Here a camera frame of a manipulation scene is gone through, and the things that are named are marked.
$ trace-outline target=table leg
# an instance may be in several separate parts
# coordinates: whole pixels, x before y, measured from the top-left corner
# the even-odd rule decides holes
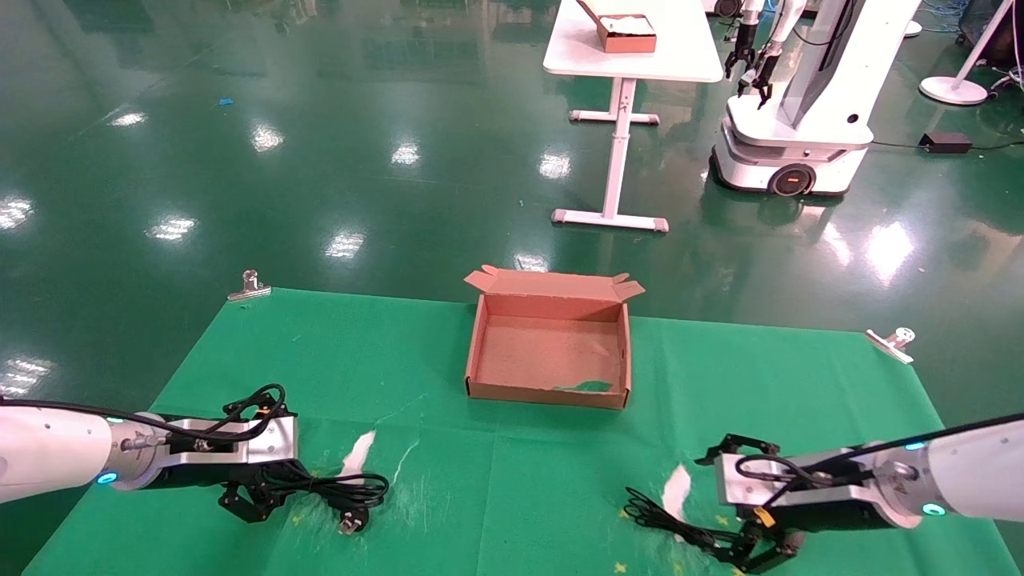
[[[618,213],[618,199],[623,192],[623,173],[626,170],[626,151],[630,141],[630,122],[632,121],[633,94],[636,91],[636,85],[635,79],[626,78],[623,79],[622,88],[618,90],[618,102],[615,106],[615,131],[611,136],[611,158],[608,161],[608,181],[604,190],[603,209],[601,212],[583,212],[559,208],[551,214],[553,221],[669,232],[669,221],[665,218],[626,216]]]
[[[569,111],[569,120],[592,120],[595,122],[614,122],[617,118],[620,95],[623,91],[623,78],[611,79],[611,102],[608,105],[608,112],[597,112],[593,110],[572,110]],[[630,122],[641,124],[657,124],[662,121],[656,114],[630,114]]]

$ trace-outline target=table foot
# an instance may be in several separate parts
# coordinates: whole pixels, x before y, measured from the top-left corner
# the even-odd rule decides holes
[[[573,110],[569,112],[569,120],[590,120],[593,122],[614,122],[615,114],[596,112],[593,110]],[[630,122],[639,124],[660,124],[662,119],[656,114],[631,114]]]
[[[610,218],[606,218],[600,212],[583,212],[580,210],[563,210],[561,208],[552,212],[551,221],[620,228],[638,228],[641,230],[669,232],[669,220],[665,218],[626,216],[624,214],[616,214]]]

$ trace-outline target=metal clip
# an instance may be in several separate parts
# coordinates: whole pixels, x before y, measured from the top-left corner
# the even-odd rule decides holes
[[[262,296],[269,293],[270,287],[263,286],[263,284],[256,279],[256,271],[247,270],[242,274],[242,291],[228,294],[227,299],[230,301],[244,300],[246,298],[255,298],[256,296]]]
[[[903,364],[910,364],[913,362],[913,359],[903,352],[903,346],[913,340],[913,330],[910,330],[909,328],[897,328],[896,332],[888,338],[883,338],[870,330],[864,332],[864,335],[867,336],[867,341],[874,344],[874,347],[888,354]]]

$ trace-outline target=white paper scrap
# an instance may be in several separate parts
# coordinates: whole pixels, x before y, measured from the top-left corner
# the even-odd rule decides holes
[[[647,18],[642,17],[626,16],[610,18],[602,16],[601,24],[604,25],[604,28],[608,29],[608,32],[613,34],[626,34],[629,36],[651,36],[654,34],[654,29],[650,27],[650,23],[647,22]]]

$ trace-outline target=white lamp base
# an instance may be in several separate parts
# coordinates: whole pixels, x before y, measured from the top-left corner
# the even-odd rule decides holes
[[[913,38],[914,36],[921,34],[922,30],[924,30],[924,28],[922,28],[920,24],[910,20],[910,24],[906,25],[906,30],[903,32],[903,38]]]
[[[974,106],[988,99],[988,90],[967,80],[957,81],[949,76],[933,76],[918,85],[932,99],[956,106]]]

